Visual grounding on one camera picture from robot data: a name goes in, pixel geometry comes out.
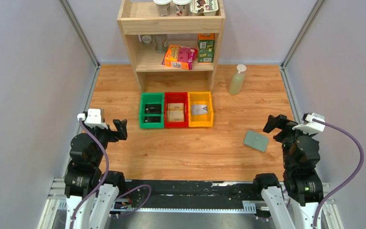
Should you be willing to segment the grey-green card holder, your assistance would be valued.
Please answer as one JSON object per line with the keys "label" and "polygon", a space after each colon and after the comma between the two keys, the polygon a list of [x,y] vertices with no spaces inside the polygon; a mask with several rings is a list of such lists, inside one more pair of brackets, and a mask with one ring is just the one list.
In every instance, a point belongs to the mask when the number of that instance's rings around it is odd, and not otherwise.
{"label": "grey-green card holder", "polygon": [[248,130],[243,144],[264,153],[267,150],[268,138],[262,134]]}

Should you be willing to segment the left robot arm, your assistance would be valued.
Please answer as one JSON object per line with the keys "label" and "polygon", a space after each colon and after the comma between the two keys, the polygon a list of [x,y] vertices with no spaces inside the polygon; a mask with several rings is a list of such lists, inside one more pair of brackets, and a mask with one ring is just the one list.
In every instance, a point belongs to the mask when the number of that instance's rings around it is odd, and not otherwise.
{"label": "left robot arm", "polygon": [[84,132],[71,141],[67,173],[64,178],[67,205],[66,228],[106,229],[110,211],[116,200],[125,195],[127,186],[122,172],[110,171],[106,148],[109,143],[127,139],[127,120],[88,127],[82,118]]}

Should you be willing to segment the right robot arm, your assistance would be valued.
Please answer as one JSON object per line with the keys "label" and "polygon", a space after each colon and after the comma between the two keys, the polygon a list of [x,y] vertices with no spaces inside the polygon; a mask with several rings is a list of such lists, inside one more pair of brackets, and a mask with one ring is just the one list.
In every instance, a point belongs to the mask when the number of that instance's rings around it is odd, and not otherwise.
{"label": "right robot arm", "polygon": [[274,140],[281,143],[283,152],[283,185],[273,173],[254,178],[253,194],[264,200],[277,229],[312,229],[321,227],[320,210],[324,197],[323,184],[315,167],[320,161],[319,142],[313,137],[323,132],[325,121],[315,113],[305,114],[298,124],[285,115],[268,116],[265,133],[280,132]]}

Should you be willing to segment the black cards in green bin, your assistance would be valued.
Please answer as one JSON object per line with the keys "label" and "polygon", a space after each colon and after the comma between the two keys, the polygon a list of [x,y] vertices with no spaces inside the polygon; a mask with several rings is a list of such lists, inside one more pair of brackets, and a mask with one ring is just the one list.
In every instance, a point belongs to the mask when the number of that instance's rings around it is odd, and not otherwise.
{"label": "black cards in green bin", "polygon": [[144,108],[145,123],[160,123],[162,115],[161,104],[146,104]]}

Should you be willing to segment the white card in yellow bin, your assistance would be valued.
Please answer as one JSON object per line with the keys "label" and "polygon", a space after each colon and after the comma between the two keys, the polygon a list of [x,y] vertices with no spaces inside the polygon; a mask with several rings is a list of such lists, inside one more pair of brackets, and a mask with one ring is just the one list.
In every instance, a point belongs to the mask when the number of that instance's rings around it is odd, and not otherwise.
{"label": "white card in yellow bin", "polygon": [[191,105],[192,115],[205,115],[208,114],[208,105],[206,104],[193,104]]}

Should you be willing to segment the green soap bottle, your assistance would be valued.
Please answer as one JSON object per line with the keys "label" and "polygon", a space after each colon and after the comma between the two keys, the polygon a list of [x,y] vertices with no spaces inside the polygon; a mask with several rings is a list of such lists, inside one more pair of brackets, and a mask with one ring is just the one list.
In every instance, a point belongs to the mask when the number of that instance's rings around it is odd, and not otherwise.
{"label": "green soap bottle", "polygon": [[229,86],[229,94],[230,95],[237,95],[239,94],[244,79],[245,79],[245,71],[246,71],[247,67],[244,64],[239,64],[236,66],[236,72],[232,77],[230,86]]}

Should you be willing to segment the yellow plastic bin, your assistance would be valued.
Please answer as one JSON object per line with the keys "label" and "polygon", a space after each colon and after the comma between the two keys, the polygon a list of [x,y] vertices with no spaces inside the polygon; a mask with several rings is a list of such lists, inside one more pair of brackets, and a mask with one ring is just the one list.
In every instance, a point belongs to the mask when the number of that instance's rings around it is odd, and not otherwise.
{"label": "yellow plastic bin", "polygon": [[211,92],[188,92],[189,127],[212,127],[214,109]]}

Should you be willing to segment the glass jar on shelf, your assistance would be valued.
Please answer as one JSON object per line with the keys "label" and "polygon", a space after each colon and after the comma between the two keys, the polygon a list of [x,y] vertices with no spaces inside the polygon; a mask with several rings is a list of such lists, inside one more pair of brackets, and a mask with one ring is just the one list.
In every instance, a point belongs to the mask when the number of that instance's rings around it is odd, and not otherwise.
{"label": "glass jar on shelf", "polygon": [[142,34],[140,35],[141,43],[144,46],[152,46],[153,45],[153,35],[151,34]]}

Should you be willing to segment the clear glass on shelf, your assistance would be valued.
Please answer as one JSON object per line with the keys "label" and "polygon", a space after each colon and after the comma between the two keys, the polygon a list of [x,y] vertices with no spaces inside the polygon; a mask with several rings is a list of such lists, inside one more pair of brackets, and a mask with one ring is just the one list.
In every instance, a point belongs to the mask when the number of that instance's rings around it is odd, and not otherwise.
{"label": "clear glass on shelf", "polygon": [[158,53],[166,53],[168,50],[167,34],[155,34],[153,36],[155,50]]}

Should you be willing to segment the wooden shelf unit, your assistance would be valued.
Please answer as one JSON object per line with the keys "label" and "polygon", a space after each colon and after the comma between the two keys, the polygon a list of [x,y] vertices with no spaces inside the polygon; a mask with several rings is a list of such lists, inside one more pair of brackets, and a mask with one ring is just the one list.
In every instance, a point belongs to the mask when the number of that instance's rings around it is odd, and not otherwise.
{"label": "wooden shelf unit", "polygon": [[161,72],[203,72],[212,90],[225,20],[221,0],[123,0],[117,23],[139,90]]}

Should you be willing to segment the green orange carton box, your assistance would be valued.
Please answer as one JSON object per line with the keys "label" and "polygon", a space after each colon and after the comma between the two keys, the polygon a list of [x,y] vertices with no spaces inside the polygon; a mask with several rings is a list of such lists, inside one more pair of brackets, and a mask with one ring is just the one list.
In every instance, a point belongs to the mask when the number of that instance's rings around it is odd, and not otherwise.
{"label": "green orange carton box", "polygon": [[215,34],[200,33],[197,39],[198,63],[212,63],[214,61]]}

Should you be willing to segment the yogurt cup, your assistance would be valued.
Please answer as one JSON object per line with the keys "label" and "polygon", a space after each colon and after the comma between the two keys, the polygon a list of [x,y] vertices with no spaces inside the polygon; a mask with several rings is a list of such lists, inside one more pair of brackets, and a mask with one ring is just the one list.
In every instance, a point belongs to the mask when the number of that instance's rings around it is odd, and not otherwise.
{"label": "yogurt cup", "polygon": [[188,16],[191,0],[172,0],[177,16]]}
{"label": "yogurt cup", "polygon": [[170,15],[170,7],[172,0],[153,0],[156,5],[158,15],[160,17],[167,17]]}

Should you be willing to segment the middle yogurt cup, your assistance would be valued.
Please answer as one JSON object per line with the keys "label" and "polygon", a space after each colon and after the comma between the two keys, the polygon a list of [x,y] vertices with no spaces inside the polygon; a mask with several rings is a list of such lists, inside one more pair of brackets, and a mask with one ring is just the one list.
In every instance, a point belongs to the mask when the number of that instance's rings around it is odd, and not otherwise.
{"label": "middle yogurt cup", "polygon": [[191,0],[172,0],[177,16],[188,16]]}

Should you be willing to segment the chocolate pudding pack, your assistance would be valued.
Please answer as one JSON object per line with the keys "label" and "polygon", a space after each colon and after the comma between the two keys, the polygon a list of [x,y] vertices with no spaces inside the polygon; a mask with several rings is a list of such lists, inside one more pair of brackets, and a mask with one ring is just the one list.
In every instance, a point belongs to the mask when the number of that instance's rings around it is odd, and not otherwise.
{"label": "chocolate pudding pack", "polygon": [[219,10],[217,0],[191,0],[190,11],[194,16],[216,16]]}

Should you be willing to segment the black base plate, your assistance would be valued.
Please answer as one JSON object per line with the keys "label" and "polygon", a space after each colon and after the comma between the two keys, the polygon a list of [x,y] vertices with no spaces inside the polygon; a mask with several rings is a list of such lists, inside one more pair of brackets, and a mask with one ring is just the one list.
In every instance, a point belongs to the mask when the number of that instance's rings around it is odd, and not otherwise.
{"label": "black base plate", "polygon": [[245,203],[264,206],[252,181],[139,180],[125,181],[122,193],[143,185],[126,197],[132,207],[150,210],[244,210]]}

